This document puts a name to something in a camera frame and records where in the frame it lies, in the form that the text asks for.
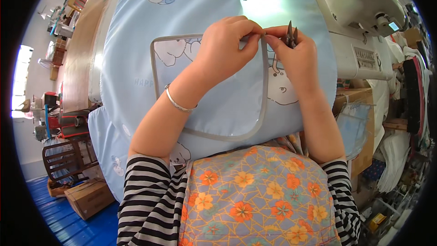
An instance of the forearm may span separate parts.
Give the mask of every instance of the forearm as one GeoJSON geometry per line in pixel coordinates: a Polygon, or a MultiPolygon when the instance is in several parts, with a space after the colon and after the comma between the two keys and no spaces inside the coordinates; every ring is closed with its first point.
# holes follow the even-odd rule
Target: forearm
{"type": "MultiPolygon", "coordinates": [[[[172,99],[184,108],[194,108],[212,88],[198,74],[196,63],[189,65],[169,86],[172,99]]],[[[169,162],[169,154],[189,117],[172,105],[166,92],[162,93],[147,112],[132,137],[129,155],[144,154],[169,162]]]]}
{"type": "Polygon", "coordinates": [[[317,163],[346,159],[343,140],[323,90],[299,95],[305,140],[317,163]]]}

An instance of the gray binding trim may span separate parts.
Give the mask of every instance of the gray binding trim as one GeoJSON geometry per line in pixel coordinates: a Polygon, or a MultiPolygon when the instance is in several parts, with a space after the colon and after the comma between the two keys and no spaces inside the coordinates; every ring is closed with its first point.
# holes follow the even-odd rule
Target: gray binding trim
{"type": "MultiPolygon", "coordinates": [[[[150,58],[151,58],[151,63],[152,63],[153,84],[155,87],[156,100],[158,100],[158,98],[160,97],[160,93],[159,93],[159,85],[158,85],[158,74],[156,71],[156,62],[155,62],[155,46],[154,46],[155,42],[171,41],[171,40],[176,40],[176,39],[202,38],[202,37],[203,37],[202,33],[164,36],[164,37],[158,37],[150,43],[150,58]]],[[[254,136],[255,133],[258,132],[258,130],[261,128],[261,125],[263,123],[264,116],[265,116],[266,109],[267,109],[267,87],[268,87],[269,63],[268,63],[268,57],[267,57],[267,43],[264,40],[264,38],[261,38],[261,51],[263,54],[263,66],[264,66],[263,97],[262,97],[262,101],[261,101],[261,111],[259,112],[259,118],[258,118],[257,122],[255,123],[254,127],[248,133],[243,134],[243,135],[239,135],[239,136],[221,136],[221,135],[215,135],[215,134],[205,133],[205,132],[201,132],[201,131],[196,131],[196,130],[193,130],[190,128],[183,128],[183,132],[186,132],[186,133],[189,133],[189,134],[192,134],[195,136],[199,136],[199,137],[208,138],[211,140],[216,140],[216,141],[243,141],[243,140],[249,139],[250,137],[254,136]]]]}

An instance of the striped shirt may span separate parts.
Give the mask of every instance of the striped shirt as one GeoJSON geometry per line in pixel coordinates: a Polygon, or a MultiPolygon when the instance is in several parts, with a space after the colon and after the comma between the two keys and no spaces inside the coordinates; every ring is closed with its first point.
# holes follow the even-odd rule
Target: striped shirt
{"type": "MultiPolygon", "coordinates": [[[[337,159],[321,167],[328,176],[341,244],[357,245],[361,225],[346,162],[337,159]]],[[[126,170],[124,198],[118,209],[117,245],[178,245],[186,168],[171,176],[162,159],[137,154],[129,157],[126,170]]]]}

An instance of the bracelet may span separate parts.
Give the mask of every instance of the bracelet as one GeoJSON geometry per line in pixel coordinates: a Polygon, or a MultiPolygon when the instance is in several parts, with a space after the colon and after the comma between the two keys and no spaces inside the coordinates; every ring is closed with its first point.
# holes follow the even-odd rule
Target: bracelet
{"type": "Polygon", "coordinates": [[[183,111],[183,112],[186,112],[186,113],[192,112],[192,111],[194,110],[194,108],[197,107],[197,105],[196,105],[194,108],[192,108],[192,109],[188,109],[188,108],[184,108],[184,107],[181,107],[180,105],[178,105],[175,101],[173,101],[173,99],[172,99],[171,96],[170,96],[170,92],[168,91],[168,86],[169,86],[169,85],[170,85],[170,84],[166,85],[164,88],[165,88],[165,90],[166,90],[166,92],[167,92],[168,99],[170,99],[170,102],[174,105],[174,107],[176,107],[176,108],[179,109],[180,111],[183,111]]]}

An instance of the white sewing machine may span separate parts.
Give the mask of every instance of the white sewing machine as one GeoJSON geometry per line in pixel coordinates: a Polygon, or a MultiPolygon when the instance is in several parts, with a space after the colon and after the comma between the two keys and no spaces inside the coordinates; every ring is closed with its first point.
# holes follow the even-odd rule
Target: white sewing machine
{"type": "Polygon", "coordinates": [[[408,27],[398,0],[316,0],[330,32],[338,78],[392,77],[390,51],[384,37],[408,27]]]}

